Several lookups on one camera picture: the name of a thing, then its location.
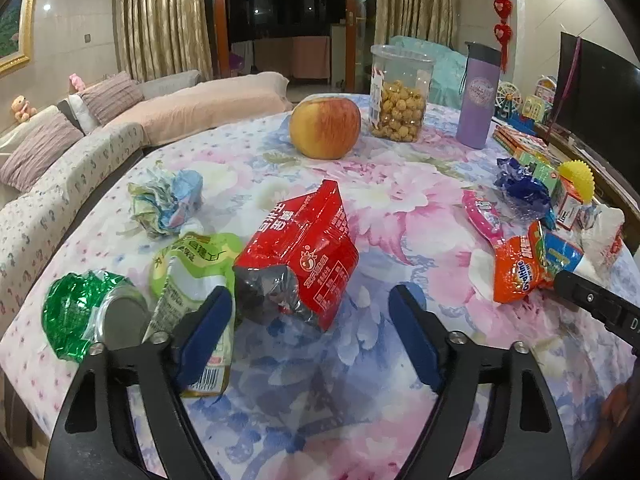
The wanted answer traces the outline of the orange Ovaltine wrapper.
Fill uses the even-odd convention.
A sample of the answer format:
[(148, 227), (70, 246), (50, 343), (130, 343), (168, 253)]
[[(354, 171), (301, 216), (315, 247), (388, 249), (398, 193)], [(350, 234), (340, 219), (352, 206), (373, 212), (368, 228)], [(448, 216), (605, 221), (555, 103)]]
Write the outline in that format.
[(525, 234), (495, 247), (494, 300), (498, 304), (523, 299), (547, 278), (544, 229), (539, 220)]

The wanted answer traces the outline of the floral tablecloth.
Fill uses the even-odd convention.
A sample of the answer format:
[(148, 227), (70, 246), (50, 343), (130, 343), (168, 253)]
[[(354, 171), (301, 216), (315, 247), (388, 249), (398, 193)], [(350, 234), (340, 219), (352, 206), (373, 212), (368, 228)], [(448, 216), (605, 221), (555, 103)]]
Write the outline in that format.
[(78, 226), (32, 286), (1, 341), (1, 365), (44, 432), (51, 432), (77, 366), (53, 353), (41, 328), (51, 284), (67, 273), (107, 270), (147, 290), (163, 247), (136, 231), (129, 182), (157, 166), (204, 179), (198, 212), (206, 232), (248, 240), (281, 200), (324, 180), (340, 187), (356, 270), (329, 330), (282, 316), (244, 322), (234, 337), (226, 392), (186, 401), (192, 424), (227, 479), (390, 479), (434, 403), (390, 322), (387, 298), (399, 283), (425, 297), (450, 330), (479, 344), (529, 344), (562, 420), (574, 464), (584, 456), (603, 400), (634, 367), (630, 348), (588, 314), (536, 290), (494, 306), (469, 280), (471, 252), (492, 255), (466, 218), (461, 197), (487, 193), (503, 149), (456, 141), (458, 115), (427, 110), (414, 143), (363, 134), (340, 160), (299, 154), (288, 116), (277, 114), (206, 131), (159, 148), (130, 169)]

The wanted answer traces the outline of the black television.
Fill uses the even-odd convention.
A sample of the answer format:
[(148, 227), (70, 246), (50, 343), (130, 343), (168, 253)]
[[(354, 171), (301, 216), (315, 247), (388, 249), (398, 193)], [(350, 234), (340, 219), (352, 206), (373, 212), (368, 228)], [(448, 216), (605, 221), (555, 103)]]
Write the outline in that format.
[(563, 32), (555, 123), (639, 186), (639, 69), (618, 54)]

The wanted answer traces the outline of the red yellow apple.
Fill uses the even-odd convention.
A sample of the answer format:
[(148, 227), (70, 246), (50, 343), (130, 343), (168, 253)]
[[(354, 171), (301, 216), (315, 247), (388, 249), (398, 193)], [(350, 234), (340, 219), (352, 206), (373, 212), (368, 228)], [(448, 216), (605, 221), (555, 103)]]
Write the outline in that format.
[(293, 110), (288, 131), (294, 148), (313, 158), (343, 158), (357, 143), (361, 130), (359, 107), (346, 98), (315, 98)]

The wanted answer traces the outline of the striped pink cushion far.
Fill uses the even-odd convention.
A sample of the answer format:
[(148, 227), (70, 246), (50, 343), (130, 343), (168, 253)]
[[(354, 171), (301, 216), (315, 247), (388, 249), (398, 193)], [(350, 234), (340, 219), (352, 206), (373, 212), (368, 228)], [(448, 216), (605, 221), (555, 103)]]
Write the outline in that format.
[(137, 81), (127, 72), (120, 72), (94, 84), (81, 91), (79, 96), (101, 126), (105, 126), (144, 99)]

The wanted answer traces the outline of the white plastic bag red print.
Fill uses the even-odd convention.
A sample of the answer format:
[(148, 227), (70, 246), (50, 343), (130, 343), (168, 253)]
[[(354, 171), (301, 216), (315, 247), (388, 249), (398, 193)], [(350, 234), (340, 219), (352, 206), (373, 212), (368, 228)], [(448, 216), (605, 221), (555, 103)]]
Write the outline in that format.
[(611, 281), (613, 264), (623, 248), (625, 215), (621, 209), (592, 202), (582, 207), (577, 221), (582, 246), (577, 274), (606, 286)]

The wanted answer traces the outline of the green white snack pouch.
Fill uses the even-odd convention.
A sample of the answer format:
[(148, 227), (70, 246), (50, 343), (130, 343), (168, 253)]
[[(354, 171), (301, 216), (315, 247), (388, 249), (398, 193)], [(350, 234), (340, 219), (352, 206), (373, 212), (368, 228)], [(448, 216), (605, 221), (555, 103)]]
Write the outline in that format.
[[(178, 322), (204, 302), (220, 285), (234, 291), (233, 265), (243, 248), (232, 233), (184, 234), (154, 257), (150, 274), (156, 306), (144, 336), (171, 332)], [(220, 396), (226, 390), (232, 364), (236, 311), (221, 334), (200, 379), (186, 389), (187, 396)]]

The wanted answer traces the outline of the striped pink cushion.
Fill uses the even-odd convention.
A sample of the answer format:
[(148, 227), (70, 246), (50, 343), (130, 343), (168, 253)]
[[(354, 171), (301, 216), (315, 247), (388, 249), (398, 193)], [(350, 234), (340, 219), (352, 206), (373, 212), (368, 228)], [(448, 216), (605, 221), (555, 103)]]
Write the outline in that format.
[(144, 99), (137, 81), (127, 72), (120, 72), (94, 84), (81, 91), (79, 96), (101, 126), (105, 126)]
[(33, 128), (1, 167), (1, 182), (28, 192), (84, 135), (59, 110)]

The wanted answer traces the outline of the red white milk carton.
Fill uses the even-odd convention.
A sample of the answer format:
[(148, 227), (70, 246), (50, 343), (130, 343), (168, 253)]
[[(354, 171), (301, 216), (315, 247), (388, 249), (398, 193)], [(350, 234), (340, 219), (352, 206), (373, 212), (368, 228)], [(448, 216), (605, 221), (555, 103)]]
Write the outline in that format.
[(576, 190), (575, 185), (560, 177), (558, 184), (555, 185), (551, 200), (556, 225), (567, 231), (573, 229), (578, 212), (584, 206), (582, 196)]

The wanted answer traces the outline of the purple tumbler black lid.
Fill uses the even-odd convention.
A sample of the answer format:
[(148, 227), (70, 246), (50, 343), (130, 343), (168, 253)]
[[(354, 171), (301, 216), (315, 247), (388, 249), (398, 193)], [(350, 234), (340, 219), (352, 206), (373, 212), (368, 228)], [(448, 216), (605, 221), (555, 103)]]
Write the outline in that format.
[(466, 45), (469, 53), (456, 139), (468, 148), (480, 150), (486, 144), (494, 116), (501, 53), (478, 42), (468, 41)]

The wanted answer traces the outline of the toy ferris wheel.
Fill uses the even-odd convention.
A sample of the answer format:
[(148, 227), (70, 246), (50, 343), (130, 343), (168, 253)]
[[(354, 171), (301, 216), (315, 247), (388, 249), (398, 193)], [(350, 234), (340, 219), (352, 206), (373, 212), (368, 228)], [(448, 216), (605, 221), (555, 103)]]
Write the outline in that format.
[(498, 83), (495, 116), (507, 122), (514, 114), (518, 114), (523, 104), (520, 90), (510, 81), (500, 80)]

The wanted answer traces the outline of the red snack bag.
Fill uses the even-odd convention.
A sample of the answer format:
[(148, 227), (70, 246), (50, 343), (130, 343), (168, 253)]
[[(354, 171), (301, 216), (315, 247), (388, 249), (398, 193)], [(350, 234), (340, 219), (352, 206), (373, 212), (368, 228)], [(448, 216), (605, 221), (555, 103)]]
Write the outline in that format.
[(277, 203), (235, 259), (236, 302), (256, 323), (281, 313), (325, 332), (358, 260), (338, 183), (324, 180)]

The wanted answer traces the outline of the teal covered furniture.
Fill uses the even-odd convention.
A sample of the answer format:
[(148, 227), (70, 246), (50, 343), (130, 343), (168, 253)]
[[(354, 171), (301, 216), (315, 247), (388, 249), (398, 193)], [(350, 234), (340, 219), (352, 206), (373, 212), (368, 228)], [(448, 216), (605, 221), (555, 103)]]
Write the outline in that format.
[(430, 58), (434, 62), (434, 70), (428, 102), (460, 110), (461, 84), (466, 65), (465, 55), (443, 44), (406, 36), (393, 36), (390, 44), (420, 52)]

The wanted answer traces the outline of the yellow foam fruit net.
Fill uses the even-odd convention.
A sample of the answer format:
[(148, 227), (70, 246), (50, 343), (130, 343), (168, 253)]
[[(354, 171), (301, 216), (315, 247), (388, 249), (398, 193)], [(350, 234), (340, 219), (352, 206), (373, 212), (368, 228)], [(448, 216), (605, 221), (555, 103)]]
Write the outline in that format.
[(569, 180), (580, 195), (582, 202), (588, 204), (594, 196), (594, 179), (590, 167), (582, 160), (567, 160), (558, 167), (562, 178)]

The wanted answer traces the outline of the gold curtain right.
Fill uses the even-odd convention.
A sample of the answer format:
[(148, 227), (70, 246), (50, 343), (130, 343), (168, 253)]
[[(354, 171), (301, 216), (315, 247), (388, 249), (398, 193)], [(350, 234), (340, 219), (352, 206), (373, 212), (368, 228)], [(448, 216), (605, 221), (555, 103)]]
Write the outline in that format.
[(458, 0), (375, 0), (374, 41), (418, 38), (452, 48), (456, 43)]

